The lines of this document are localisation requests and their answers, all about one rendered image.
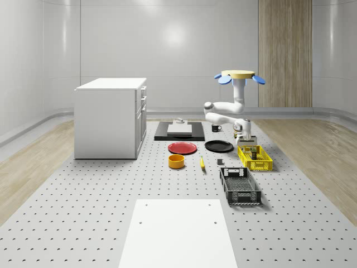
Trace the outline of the drone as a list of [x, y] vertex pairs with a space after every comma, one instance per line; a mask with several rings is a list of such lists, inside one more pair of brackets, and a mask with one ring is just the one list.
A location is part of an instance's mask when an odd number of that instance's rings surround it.
[[218, 79], [220, 84], [228, 84], [233, 79], [253, 79], [258, 84], [265, 84], [266, 81], [255, 75], [254, 71], [247, 70], [224, 70], [221, 73], [214, 76], [214, 79]]

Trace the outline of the yellow bowl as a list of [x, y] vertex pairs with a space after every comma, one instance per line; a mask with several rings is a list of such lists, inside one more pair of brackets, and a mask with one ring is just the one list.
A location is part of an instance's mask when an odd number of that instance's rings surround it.
[[180, 154], [173, 154], [168, 157], [168, 166], [172, 169], [180, 169], [185, 166], [185, 158]]

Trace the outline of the yellow basket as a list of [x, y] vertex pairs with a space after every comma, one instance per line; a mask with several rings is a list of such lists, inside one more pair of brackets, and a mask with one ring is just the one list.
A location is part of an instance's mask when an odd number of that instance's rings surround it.
[[243, 166], [250, 170], [260, 170], [260, 171], [271, 171], [273, 168], [273, 160], [264, 151], [263, 147], [260, 145], [253, 146], [257, 148], [257, 159], [252, 160], [250, 158], [250, 151], [243, 152], [238, 148], [238, 156], [243, 163]]

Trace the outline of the red plate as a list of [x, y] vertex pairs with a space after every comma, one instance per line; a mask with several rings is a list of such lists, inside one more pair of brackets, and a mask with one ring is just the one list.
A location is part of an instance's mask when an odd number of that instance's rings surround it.
[[174, 142], [168, 145], [169, 152], [173, 154], [188, 155], [197, 151], [197, 146], [190, 142]]

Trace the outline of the black plate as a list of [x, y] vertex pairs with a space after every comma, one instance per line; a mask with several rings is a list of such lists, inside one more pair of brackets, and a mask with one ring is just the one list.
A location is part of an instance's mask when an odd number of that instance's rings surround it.
[[234, 150], [234, 146], [227, 141], [212, 140], [205, 143], [205, 148], [212, 152], [225, 153]]

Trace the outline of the black stove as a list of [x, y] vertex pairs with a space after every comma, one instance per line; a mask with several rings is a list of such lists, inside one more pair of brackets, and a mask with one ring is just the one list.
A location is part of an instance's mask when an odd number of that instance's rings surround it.
[[189, 122], [176, 118], [172, 122], [160, 122], [156, 133], [156, 141], [205, 141], [201, 122]]

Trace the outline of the white board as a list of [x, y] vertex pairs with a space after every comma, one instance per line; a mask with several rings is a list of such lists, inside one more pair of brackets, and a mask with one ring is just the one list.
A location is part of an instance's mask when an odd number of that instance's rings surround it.
[[220, 200], [137, 200], [119, 268], [237, 268]]

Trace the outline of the dark grey basket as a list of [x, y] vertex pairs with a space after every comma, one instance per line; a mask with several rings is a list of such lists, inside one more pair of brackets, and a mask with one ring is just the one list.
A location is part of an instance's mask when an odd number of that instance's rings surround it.
[[261, 203], [261, 190], [248, 168], [221, 167], [220, 179], [228, 203]]

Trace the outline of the white cabinet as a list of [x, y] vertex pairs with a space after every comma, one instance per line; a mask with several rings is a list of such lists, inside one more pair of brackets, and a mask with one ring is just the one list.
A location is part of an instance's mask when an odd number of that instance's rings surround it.
[[146, 135], [146, 78], [98, 78], [74, 91], [74, 157], [136, 159]]

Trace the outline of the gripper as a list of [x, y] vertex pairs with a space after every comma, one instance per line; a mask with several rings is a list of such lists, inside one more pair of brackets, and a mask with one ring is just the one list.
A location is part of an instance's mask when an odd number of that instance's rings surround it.
[[242, 137], [237, 137], [236, 142], [243, 152], [249, 152], [252, 146], [257, 145], [257, 137], [251, 136], [250, 140], [245, 140]]

